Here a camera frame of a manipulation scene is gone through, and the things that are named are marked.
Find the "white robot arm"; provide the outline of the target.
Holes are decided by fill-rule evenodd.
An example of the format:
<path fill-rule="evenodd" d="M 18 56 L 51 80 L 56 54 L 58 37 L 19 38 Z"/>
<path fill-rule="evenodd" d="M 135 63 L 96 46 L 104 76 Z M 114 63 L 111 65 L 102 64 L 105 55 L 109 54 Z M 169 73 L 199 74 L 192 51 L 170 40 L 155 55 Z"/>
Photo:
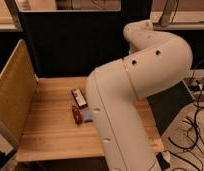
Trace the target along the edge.
<path fill-rule="evenodd" d="M 87 102 L 110 171 L 161 171 L 134 102 L 180 82 L 191 68 L 192 50 L 149 20 L 127 24 L 123 35 L 129 54 L 90 73 Z"/>

